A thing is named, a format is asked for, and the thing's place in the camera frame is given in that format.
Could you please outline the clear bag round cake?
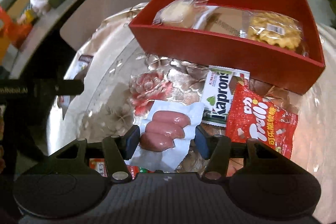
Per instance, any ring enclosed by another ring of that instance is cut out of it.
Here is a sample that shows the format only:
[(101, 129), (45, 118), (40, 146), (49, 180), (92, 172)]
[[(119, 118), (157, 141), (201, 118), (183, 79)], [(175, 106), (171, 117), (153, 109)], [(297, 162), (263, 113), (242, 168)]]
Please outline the clear bag round cake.
[(191, 29), (210, 11), (207, 0), (175, 0), (156, 13), (153, 25)]

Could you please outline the white purple snack packet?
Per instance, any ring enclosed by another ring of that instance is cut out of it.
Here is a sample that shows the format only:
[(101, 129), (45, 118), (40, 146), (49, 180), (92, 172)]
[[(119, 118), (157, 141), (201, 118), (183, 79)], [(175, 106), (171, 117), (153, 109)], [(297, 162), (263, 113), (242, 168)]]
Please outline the white purple snack packet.
[[(70, 73), (66, 76), (67, 80), (81, 80), (84, 82), (88, 69), (93, 60), (93, 55), (80, 55), (76, 57), (75, 61), (70, 67)], [(76, 95), (58, 96), (57, 106), (62, 109), (62, 117), (65, 118), (66, 112), (70, 103), (74, 100)]]

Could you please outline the sausage pack white wrapper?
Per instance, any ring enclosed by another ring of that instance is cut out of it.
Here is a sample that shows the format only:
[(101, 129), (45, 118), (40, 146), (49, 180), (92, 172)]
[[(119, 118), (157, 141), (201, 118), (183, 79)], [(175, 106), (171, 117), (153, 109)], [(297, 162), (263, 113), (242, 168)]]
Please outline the sausage pack white wrapper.
[(139, 144), (128, 165), (150, 171), (174, 172), (187, 156), (205, 105), (155, 100), (147, 117), (138, 122)]

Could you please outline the grey coffee table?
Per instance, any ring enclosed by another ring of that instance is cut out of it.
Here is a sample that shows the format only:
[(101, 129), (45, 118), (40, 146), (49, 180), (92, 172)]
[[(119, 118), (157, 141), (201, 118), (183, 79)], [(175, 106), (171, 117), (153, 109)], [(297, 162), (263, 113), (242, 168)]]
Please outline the grey coffee table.
[(148, 1), (65, 0), (34, 25), (10, 67), (10, 78), (42, 72), (64, 75), (77, 50), (105, 18)]

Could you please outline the red green stick packet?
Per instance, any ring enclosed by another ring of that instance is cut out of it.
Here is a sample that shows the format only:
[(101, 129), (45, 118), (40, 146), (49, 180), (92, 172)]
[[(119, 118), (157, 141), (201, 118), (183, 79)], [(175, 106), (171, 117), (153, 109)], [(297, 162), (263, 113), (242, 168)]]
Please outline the red green stick packet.
[(141, 168), (139, 166), (132, 166), (121, 163), (107, 163), (107, 161), (102, 158), (90, 158), (88, 162), (89, 167), (98, 172), (103, 177), (112, 176), (112, 174), (117, 171), (128, 172), (132, 179), (135, 179), (139, 173), (153, 173), (153, 171), (150, 171), (146, 168)]

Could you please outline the Kapron wafer packet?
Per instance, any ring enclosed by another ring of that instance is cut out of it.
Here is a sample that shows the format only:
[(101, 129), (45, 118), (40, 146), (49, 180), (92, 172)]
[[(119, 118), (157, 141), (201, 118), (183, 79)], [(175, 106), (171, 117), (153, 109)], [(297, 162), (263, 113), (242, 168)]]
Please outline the Kapron wafer packet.
[(226, 127), (236, 87), (246, 84), (249, 77), (248, 71), (210, 66), (201, 96), (205, 105), (202, 122)]

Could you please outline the orange plastic bag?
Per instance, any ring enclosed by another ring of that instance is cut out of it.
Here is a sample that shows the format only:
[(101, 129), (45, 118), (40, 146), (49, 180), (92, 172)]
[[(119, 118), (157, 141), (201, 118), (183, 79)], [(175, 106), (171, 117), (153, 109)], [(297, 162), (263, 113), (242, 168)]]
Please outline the orange plastic bag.
[(31, 23), (17, 23), (1, 7), (1, 64), (10, 48), (19, 50), (33, 28)]

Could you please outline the yellow toast bread bag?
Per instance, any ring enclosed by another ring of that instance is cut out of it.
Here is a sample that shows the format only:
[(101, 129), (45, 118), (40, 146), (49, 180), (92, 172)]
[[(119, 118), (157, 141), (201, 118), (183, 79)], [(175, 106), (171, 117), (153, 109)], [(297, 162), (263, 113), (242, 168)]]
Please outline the yellow toast bread bag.
[(247, 38), (252, 12), (223, 6), (208, 6), (211, 11), (193, 29)]

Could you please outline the floral table cloth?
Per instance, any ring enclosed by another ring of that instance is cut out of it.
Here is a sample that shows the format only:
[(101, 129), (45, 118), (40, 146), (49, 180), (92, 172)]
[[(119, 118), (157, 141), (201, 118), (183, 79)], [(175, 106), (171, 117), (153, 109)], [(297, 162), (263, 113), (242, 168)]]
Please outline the floral table cloth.
[[(64, 119), (57, 100), (54, 102), (47, 126), (49, 153), (79, 137), (98, 142), (109, 135), (123, 135), (137, 120), (129, 83), (143, 73), (163, 73), (163, 79), (173, 84), (172, 101), (189, 105), (200, 100), (208, 69), (144, 53), (128, 26), (142, 9), (139, 4), (106, 18), (78, 51), (79, 55), (93, 55), (85, 89), (70, 103)], [(297, 112), (291, 159), (320, 182), (322, 195), (314, 215), (330, 223), (335, 221), (335, 29), (322, 23), (317, 29), (326, 69), (306, 94), (300, 96), (256, 80), (250, 81), (250, 87)]]

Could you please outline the red rectangular storage box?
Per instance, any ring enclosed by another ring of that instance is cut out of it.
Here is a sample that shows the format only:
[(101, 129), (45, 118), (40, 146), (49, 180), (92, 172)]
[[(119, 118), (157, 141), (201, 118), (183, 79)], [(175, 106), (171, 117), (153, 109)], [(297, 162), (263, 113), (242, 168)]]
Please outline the red rectangular storage box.
[(147, 53), (246, 70), (298, 94), (326, 67), (307, 0), (151, 0), (130, 29)]

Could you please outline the clear bag yellow cookies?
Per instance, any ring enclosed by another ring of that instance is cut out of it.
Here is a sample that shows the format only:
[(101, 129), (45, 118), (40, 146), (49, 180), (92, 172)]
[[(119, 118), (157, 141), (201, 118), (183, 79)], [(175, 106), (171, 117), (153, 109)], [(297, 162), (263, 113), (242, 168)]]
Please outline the clear bag yellow cookies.
[(299, 21), (271, 11), (243, 13), (240, 37), (279, 47), (307, 57), (309, 47)]

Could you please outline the red Trolli candy bag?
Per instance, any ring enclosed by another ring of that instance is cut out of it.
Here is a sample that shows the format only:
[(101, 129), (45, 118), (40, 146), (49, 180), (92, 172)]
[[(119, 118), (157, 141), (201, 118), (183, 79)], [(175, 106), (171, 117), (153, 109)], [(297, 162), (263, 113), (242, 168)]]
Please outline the red Trolli candy bag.
[(245, 143), (253, 138), (291, 158), (298, 115), (238, 84), (228, 113), (226, 136)]

